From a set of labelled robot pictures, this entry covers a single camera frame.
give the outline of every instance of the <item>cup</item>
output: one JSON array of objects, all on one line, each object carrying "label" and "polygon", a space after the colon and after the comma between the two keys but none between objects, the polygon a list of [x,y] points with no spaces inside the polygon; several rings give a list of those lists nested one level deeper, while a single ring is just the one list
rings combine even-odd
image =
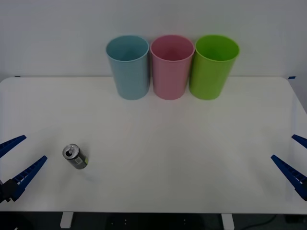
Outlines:
[{"label": "cup", "polygon": [[111,40],[106,53],[119,95],[128,100],[140,99],[149,90],[149,44],[134,35]]},{"label": "cup", "polygon": [[150,50],[153,55],[153,91],[166,100],[181,97],[195,50],[193,43],[179,35],[165,35],[155,39]]},{"label": "cup", "polygon": [[191,68],[190,92],[197,98],[217,98],[239,54],[239,46],[222,35],[207,35],[197,40]]}]

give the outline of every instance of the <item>white table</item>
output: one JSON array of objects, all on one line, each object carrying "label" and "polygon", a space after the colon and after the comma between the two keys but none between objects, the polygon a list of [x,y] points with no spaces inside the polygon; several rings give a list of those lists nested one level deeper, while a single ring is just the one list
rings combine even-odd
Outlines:
[{"label": "white table", "polygon": [[[307,175],[307,115],[287,80],[230,77],[219,98],[174,101],[150,89],[127,101],[112,78],[8,78],[0,142],[27,139],[0,160],[0,179],[47,162],[4,211],[287,213],[307,204],[270,159]],[[83,170],[62,156],[75,143]]]}]

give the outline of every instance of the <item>floor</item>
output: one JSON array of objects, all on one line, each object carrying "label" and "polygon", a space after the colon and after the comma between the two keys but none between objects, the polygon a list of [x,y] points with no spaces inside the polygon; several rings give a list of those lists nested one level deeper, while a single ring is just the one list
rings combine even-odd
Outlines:
[{"label": "floor", "polygon": [[[0,212],[0,217],[4,217],[8,213]],[[60,230],[60,221],[62,213],[60,212],[23,212],[17,215],[25,217],[32,223],[35,230]],[[74,213],[71,230],[104,230],[107,218],[112,214],[107,213]],[[205,230],[222,230],[221,216],[218,214],[201,215]],[[272,215],[246,215],[234,214],[235,230],[241,230],[245,226],[266,222]],[[285,215],[277,215],[277,218],[264,226],[250,228],[251,230],[307,230],[307,223],[287,223]]]}]

